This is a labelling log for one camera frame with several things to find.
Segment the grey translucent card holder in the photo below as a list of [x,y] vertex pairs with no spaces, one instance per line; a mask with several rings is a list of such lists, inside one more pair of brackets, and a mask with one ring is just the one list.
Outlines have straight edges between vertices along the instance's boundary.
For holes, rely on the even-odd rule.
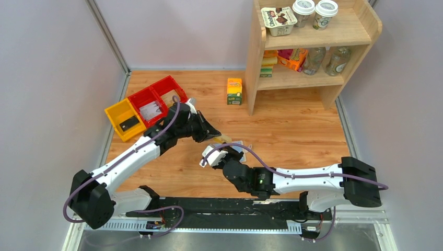
[[[244,145],[244,142],[243,142],[243,141],[233,141],[232,144]],[[244,148],[241,148],[241,147],[239,147],[239,146],[237,146],[237,145],[231,145],[230,147],[232,147],[235,151],[237,151],[237,152],[243,154],[243,156],[242,156],[242,158],[240,159],[239,162],[241,162],[241,163],[245,163],[245,162],[247,161],[247,156],[246,156],[246,154],[247,154],[249,151],[247,151],[247,150],[245,150]]]

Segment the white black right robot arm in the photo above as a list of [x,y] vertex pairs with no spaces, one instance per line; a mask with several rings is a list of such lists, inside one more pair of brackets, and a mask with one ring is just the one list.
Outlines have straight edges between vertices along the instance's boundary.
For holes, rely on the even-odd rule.
[[354,157],[308,169],[249,167],[241,158],[241,153],[223,149],[211,153],[207,161],[221,169],[239,192],[260,199],[299,191],[301,211],[324,212],[342,204],[377,208],[382,205],[379,192],[388,188],[377,181],[374,167]]

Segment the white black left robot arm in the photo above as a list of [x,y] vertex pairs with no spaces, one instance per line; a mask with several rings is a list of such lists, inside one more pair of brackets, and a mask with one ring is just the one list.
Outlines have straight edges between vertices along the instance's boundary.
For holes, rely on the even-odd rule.
[[[147,209],[152,196],[146,188],[117,192],[120,185],[145,164],[176,146],[181,138],[201,143],[221,135],[193,104],[176,101],[165,117],[118,157],[89,173],[80,170],[74,175],[70,195],[63,205],[64,218],[98,229],[113,216]],[[70,218],[67,209],[80,218]]]

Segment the black credit card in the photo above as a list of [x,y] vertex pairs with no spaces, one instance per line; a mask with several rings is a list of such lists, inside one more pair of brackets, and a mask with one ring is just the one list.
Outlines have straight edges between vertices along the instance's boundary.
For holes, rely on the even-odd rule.
[[121,122],[119,124],[119,126],[120,126],[121,130],[123,132],[125,132],[125,131],[129,130],[130,128],[136,126],[137,124],[139,124],[138,118],[136,116],[132,116],[132,117],[124,120],[123,122]]

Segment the red middle plastic bin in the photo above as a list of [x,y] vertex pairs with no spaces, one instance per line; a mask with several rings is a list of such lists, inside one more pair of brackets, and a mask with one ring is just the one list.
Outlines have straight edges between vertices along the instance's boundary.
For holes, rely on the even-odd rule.
[[153,87],[146,87],[128,97],[146,128],[153,126],[168,113],[165,102]]

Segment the red plastic bin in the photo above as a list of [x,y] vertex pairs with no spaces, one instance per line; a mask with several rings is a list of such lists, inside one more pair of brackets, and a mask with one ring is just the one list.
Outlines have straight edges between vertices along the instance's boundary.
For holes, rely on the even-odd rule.
[[185,91],[170,75],[153,83],[150,87],[168,108],[173,105],[173,96],[178,96],[181,102],[188,101]]
[[153,87],[146,87],[128,97],[146,128],[153,126],[168,113],[165,102]]

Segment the red far plastic bin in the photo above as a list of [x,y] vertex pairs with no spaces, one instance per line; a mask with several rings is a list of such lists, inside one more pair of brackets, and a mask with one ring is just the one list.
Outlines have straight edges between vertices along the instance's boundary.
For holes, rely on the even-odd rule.
[[170,75],[153,83],[150,87],[168,108],[173,105],[173,96],[178,96],[181,102],[188,101],[185,91]]

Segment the yellow green juice carton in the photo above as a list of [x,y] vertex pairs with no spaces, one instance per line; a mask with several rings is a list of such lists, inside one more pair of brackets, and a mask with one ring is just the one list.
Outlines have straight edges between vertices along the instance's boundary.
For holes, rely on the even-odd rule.
[[227,79],[227,104],[228,105],[242,105],[242,79],[228,78]]

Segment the yellow plastic bin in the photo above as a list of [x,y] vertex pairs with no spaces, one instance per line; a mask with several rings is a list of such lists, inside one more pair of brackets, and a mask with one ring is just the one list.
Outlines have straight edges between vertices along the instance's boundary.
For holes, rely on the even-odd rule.
[[[135,109],[127,98],[106,108],[104,112],[110,120],[116,134],[123,142],[128,141],[146,130],[146,126],[143,124],[141,118],[136,113]],[[119,124],[132,116],[136,116],[138,118],[139,124],[123,132]]]

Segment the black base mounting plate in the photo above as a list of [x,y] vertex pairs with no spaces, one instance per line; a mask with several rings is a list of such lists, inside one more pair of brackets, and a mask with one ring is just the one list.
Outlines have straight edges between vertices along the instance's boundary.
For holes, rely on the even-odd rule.
[[330,221],[332,213],[300,211],[297,200],[255,200],[245,198],[162,197],[149,205],[160,212],[128,212],[129,217],[153,217],[165,220],[170,227],[180,228],[282,230],[288,220],[307,222]]

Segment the yellow green sponge stack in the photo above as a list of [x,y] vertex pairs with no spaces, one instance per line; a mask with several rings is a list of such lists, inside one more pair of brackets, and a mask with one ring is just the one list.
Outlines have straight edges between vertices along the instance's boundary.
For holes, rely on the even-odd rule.
[[259,77],[272,77],[274,65],[278,61],[277,56],[277,50],[264,51]]

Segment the orange snack box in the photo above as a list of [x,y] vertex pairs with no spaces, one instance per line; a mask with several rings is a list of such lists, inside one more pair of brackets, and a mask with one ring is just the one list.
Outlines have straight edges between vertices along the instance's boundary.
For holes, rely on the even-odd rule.
[[278,50],[277,52],[278,64],[296,72],[303,70],[303,64],[308,54],[307,49],[284,49]]

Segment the wooden shelf unit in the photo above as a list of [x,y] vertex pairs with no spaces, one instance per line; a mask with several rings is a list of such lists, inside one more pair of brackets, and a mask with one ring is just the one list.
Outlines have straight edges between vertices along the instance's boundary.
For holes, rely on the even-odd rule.
[[[243,80],[248,114],[252,115],[257,92],[260,90],[319,88],[323,107],[330,109],[357,70],[371,47],[382,33],[382,21],[369,1],[337,1],[338,15],[329,26],[318,31],[312,27],[311,16],[303,28],[295,28],[286,36],[273,37],[264,25],[263,7],[290,7],[293,1],[253,1],[247,67]],[[313,76],[295,73],[276,66],[272,77],[260,77],[263,54],[266,50],[349,46],[351,58],[338,76],[329,76],[323,70]]]

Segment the left clear plastic bottle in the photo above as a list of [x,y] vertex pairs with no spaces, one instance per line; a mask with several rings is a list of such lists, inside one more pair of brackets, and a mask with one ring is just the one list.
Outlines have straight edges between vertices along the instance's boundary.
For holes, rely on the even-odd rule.
[[326,55],[326,47],[310,48],[303,64],[302,72],[306,75],[315,75]]

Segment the clear plastic bottle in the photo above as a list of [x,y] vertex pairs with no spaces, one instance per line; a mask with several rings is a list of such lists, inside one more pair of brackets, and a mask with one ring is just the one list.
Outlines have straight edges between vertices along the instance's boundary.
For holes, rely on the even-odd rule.
[[338,76],[342,73],[351,58],[352,51],[348,46],[336,47],[329,63],[325,67],[325,73],[329,76]]
[[306,75],[315,75],[326,55],[326,47],[310,48],[303,64],[302,72]]

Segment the Chobani yogurt cup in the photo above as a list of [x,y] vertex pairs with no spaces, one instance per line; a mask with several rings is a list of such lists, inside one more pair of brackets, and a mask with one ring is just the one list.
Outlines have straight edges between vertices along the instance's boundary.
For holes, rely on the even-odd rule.
[[273,37],[289,35],[298,23],[290,7],[264,7],[261,14],[265,27]]

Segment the right clear plastic bottle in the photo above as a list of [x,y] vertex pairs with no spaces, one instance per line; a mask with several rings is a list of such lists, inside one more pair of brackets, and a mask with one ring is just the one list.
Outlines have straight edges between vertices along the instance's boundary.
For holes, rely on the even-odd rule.
[[342,73],[351,58],[352,51],[348,46],[336,47],[329,63],[325,67],[325,73],[329,76],[338,76]]

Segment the left white-lidded paper cup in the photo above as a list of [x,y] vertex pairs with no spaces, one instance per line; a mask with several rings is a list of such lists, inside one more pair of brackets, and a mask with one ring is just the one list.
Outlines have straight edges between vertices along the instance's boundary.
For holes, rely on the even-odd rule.
[[296,0],[292,5],[293,13],[297,19],[295,27],[303,28],[311,14],[315,11],[316,4],[312,0]]

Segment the white-lidded paper cup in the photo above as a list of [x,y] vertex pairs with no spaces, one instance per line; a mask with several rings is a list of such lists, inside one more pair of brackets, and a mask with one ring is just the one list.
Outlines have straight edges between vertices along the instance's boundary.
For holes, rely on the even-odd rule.
[[315,11],[316,4],[312,0],[296,0],[292,5],[293,13],[297,19],[295,27],[303,28],[311,14]]
[[327,28],[332,18],[338,13],[338,4],[331,0],[321,0],[315,6],[315,16],[313,20],[313,28],[316,30],[324,30]]

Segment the right white-lidded paper cup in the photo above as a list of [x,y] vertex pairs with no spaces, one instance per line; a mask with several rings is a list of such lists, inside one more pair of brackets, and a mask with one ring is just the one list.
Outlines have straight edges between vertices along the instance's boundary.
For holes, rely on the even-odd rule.
[[316,30],[324,30],[327,28],[332,18],[338,13],[338,4],[331,0],[321,0],[315,6],[315,16],[313,20],[313,28]]

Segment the aluminium frame rail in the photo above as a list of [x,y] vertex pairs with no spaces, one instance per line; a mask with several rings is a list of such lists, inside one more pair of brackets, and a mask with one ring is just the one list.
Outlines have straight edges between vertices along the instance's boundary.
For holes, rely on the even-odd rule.
[[397,250],[390,224],[380,209],[339,206],[330,221],[287,221],[282,230],[167,227],[153,217],[113,216],[92,229],[76,224],[64,250]]

